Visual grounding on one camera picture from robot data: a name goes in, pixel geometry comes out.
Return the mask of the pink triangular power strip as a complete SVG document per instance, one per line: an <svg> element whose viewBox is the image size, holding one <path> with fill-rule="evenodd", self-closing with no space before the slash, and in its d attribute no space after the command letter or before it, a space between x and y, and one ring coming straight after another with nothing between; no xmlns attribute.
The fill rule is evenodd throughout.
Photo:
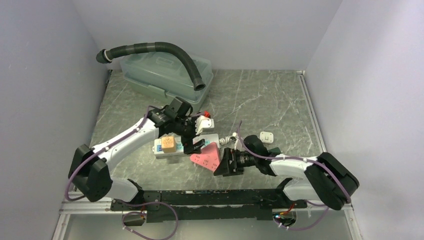
<svg viewBox="0 0 424 240"><path fill-rule="evenodd" d="M194 164L214 172L221 162L219 146L216 142L211 142L201 149L201 153L194 153L189 159Z"/></svg>

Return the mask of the tan cube plug adapter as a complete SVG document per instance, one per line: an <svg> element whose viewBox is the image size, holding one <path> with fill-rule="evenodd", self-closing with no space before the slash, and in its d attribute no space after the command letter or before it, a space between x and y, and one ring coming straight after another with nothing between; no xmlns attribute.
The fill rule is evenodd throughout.
<svg viewBox="0 0 424 240"><path fill-rule="evenodd" d="M174 136L164 136L161 138L161 149L165 154L175 153L177 143Z"/></svg>

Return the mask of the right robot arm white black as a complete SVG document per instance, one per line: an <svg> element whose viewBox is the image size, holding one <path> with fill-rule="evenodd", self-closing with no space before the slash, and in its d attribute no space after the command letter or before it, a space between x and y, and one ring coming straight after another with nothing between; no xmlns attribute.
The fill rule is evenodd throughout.
<svg viewBox="0 0 424 240"><path fill-rule="evenodd" d="M284 176L276 187L275 200L282 207L294 201L320 201L333 210L351 202L359 188L359 180L331 153L318 156L288 156L278 148L267 149L260 138L249 135L243 139L244 151L226 147L214 176L241 175L245 168L256 167L272 177Z"/></svg>

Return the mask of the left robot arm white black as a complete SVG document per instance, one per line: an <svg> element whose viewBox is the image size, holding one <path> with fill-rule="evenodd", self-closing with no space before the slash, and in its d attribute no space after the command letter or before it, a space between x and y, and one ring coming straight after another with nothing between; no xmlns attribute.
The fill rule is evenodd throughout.
<svg viewBox="0 0 424 240"><path fill-rule="evenodd" d="M93 147L79 146L67 186L74 185L90 202L108 197L124 202L131 210L139 209L145 202L143 188L129 178L113 178L112 170L135 150L168 134L180 137L185 155L200 153L204 140L193 140L200 134L201 116L205 113L193 113L193 107L180 97L162 108L149 105L144 116L124 132Z"/></svg>

